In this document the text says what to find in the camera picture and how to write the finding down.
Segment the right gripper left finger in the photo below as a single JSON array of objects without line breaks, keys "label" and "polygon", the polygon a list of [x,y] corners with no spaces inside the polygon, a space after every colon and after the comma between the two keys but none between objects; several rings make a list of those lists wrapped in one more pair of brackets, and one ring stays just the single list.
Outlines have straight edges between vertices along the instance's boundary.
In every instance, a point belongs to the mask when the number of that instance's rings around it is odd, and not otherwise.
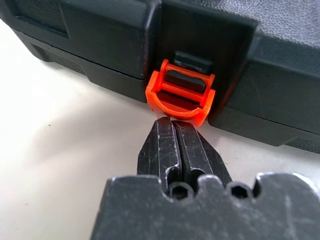
[{"label": "right gripper left finger", "polygon": [[138,154],[138,175],[153,175],[160,179],[165,193],[184,193],[181,152],[178,141],[180,120],[157,119]]}]

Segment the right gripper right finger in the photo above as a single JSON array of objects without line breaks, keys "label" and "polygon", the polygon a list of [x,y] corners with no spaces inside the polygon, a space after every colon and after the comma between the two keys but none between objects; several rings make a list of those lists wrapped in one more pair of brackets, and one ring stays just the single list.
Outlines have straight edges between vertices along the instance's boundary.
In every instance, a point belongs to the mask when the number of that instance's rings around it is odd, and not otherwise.
[{"label": "right gripper right finger", "polygon": [[201,175],[215,175],[223,186],[232,181],[220,154],[191,123],[175,120],[174,129],[180,152],[183,182],[191,187],[198,187],[198,178]]}]

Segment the orange case latch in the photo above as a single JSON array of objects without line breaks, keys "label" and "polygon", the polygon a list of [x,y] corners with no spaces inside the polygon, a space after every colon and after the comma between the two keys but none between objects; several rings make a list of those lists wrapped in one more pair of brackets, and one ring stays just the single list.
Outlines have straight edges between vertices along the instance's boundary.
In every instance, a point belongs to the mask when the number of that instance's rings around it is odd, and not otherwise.
[{"label": "orange case latch", "polygon": [[215,75],[205,75],[164,59],[153,71],[145,90],[151,110],[199,127],[207,118],[216,94]]}]

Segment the black plastic tool case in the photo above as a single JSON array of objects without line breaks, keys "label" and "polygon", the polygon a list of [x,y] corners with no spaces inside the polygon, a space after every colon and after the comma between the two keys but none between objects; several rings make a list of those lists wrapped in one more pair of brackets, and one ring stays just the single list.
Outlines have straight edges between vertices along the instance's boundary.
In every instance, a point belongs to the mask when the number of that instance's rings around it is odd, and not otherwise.
[{"label": "black plastic tool case", "polygon": [[210,125],[320,154],[320,0],[0,0],[45,62],[140,102],[164,60],[215,75]]}]

